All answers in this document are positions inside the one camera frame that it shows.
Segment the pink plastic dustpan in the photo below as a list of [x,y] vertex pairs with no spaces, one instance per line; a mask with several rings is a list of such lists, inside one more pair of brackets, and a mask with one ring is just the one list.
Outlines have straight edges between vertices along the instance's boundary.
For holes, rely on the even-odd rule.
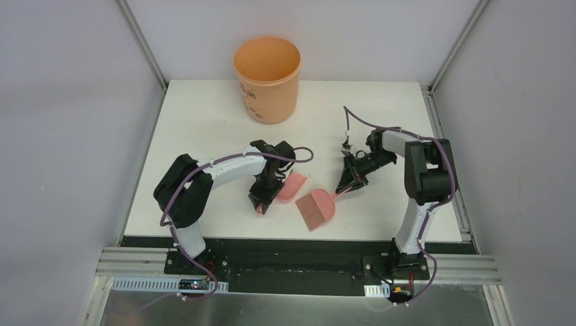
[[249,199],[255,211],[265,215],[275,201],[289,202],[302,188],[308,177],[290,171],[284,173],[261,173],[249,190]]

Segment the pink hand brush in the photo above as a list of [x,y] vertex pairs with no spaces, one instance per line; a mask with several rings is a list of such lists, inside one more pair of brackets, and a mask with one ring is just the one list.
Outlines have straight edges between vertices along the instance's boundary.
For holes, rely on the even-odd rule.
[[305,196],[297,199],[295,205],[310,232],[329,222],[336,214],[336,199],[349,192],[351,188],[341,193],[316,188]]

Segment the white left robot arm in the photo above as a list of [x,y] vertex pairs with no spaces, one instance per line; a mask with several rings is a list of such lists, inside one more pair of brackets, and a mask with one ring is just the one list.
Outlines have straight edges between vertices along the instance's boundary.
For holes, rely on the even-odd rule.
[[156,186],[153,197],[162,211],[161,225],[170,228],[182,254],[183,268],[194,275],[206,269],[206,244],[199,220],[214,189],[255,177],[248,198],[254,210],[264,215],[285,187],[287,167],[295,161],[295,148],[288,142],[270,145],[263,140],[214,160],[178,156]]

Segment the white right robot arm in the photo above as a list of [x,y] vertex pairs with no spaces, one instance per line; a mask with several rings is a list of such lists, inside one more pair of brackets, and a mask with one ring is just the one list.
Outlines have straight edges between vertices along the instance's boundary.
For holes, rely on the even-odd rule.
[[447,139],[375,129],[366,145],[369,152],[359,157],[348,141],[343,142],[344,166],[336,193],[365,187],[370,173],[403,158],[408,206],[384,260],[384,269],[389,275],[403,278],[423,263],[429,225],[439,207],[449,203],[458,189],[451,144]]

